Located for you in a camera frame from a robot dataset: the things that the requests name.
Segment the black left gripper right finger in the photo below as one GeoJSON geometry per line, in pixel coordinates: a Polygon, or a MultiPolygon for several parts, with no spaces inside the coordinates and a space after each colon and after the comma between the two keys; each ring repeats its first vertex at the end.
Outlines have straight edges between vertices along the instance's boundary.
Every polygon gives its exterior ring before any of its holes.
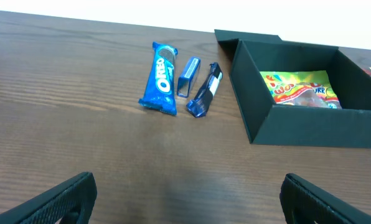
{"type": "Polygon", "coordinates": [[[279,194],[286,223],[371,224],[371,216],[306,179],[286,174],[279,194]]]}

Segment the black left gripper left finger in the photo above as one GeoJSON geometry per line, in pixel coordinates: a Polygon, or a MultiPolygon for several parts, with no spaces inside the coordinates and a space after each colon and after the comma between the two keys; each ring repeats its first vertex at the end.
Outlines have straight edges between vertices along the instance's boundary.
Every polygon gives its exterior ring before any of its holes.
{"type": "Polygon", "coordinates": [[[87,224],[97,196],[91,172],[82,172],[0,214],[0,224],[87,224]]]}

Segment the green Haribo gummy bag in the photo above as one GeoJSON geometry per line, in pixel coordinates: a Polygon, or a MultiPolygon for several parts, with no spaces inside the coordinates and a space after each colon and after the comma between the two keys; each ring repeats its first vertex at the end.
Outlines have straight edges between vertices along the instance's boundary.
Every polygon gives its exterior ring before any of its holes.
{"type": "Polygon", "coordinates": [[[340,109],[340,101],[325,70],[311,72],[261,72],[277,104],[340,109]]]}

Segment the blue Oreo cookie pack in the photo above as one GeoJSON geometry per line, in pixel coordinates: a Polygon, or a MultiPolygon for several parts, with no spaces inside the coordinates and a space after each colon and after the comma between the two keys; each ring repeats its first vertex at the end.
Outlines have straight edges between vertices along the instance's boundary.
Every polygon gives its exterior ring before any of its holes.
{"type": "Polygon", "coordinates": [[[139,99],[143,107],[175,116],[174,73],[177,49],[153,42],[154,58],[144,95],[139,99]]]}

